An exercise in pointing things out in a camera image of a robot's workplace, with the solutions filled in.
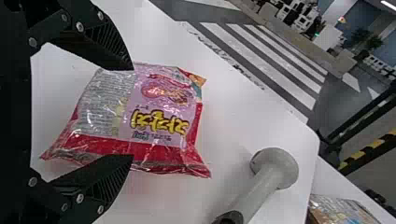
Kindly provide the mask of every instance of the yellow and black hazard stripe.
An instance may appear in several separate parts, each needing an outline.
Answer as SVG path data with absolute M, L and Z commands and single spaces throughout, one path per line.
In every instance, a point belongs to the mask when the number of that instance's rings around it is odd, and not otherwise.
M 342 161 L 338 171 L 343 175 L 349 175 L 394 148 L 396 148 L 396 128 Z

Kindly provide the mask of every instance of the gray handle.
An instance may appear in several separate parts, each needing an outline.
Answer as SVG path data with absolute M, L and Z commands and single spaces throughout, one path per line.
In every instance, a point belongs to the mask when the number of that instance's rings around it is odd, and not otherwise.
M 230 211 L 238 211 L 244 218 L 241 224 L 249 221 L 262 207 L 268 196 L 274 193 L 283 182 L 283 173 L 273 164 L 264 164 L 242 193 L 235 199 Z

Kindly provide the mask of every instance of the plastic packaging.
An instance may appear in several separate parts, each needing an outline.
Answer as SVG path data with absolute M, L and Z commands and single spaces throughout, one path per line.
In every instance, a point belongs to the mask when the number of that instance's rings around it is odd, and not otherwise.
M 134 69 L 99 69 L 41 158 L 84 165 L 106 154 L 134 154 L 133 169 L 210 177 L 194 146 L 205 79 L 177 67 Z

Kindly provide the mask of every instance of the metal bar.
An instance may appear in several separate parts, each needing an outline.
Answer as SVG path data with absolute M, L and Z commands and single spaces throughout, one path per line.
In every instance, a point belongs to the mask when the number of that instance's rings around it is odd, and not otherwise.
M 346 122 L 344 122 L 340 127 L 338 127 L 336 130 L 334 130 L 332 133 L 330 133 L 326 139 L 331 142 L 340 133 L 344 132 L 348 127 L 353 125 L 355 122 L 359 121 L 363 116 L 365 116 L 367 113 L 369 113 L 373 108 L 378 106 L 385 99 L 390 97 L 394 92 L 395 92 L 395 87 L 391 86 L 386 91 L 384 91 L 381 95 L 379 95 L 377 98 L 375 98 L 370 104 L 365 106 L 358 113 L 356 113 L 354 116 L 352 116 Z
M 396 97 L 393 97 L 389 102 L 387 102 L 385 105 L 382 107 L 379 107 L 372 115 L 370 115 L 368 118 L 363 119 L 359 124 L 357 124 L 354 128 L 352 128 L 350 131 L 346 132 L 344 135 L 340 136 L 338 139 L 336 139 L 334 142 L 332 142 L 332 145 L 334 147 L 340 147 L 343 145 L 346 141 L 351 139 L 353 136 L 361 132 L 363 129 L 365 129 L 367 126 L 372 124 L 374 121 L 377 119 L 381 118 L 383 115 L 388 113 L 391 109 L 393 109 L 396 106 Z

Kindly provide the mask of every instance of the white table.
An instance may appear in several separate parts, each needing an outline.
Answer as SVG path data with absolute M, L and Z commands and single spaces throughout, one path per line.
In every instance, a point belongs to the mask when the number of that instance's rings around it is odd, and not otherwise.
M 352 199 L 363 204 L 381 224 L 396 223 L 396 218 L 391 216 L 363 191 L 354 186 L 350 181 L 334 170 L 322 158 L 318 158 L 312 193 L 328 195 L 336 198 Z
M 304 223 L 319 140 L 307 126 L 147 0 L 96 0 L 120 29 L 135 61 L 176 65 L 207 78 L 196 147 L 212 179 L 131 172 L 97 223 L 202 224 L 224 211 L 252 177 L 248 162 L 266 147 L 297 160 L 300 177 L 276 192 L 250 222 Z M 50 180 L 67 162 L 37 159 L 70 118 L 97 66 L 51 45 L 32 58 L 33 167 Z

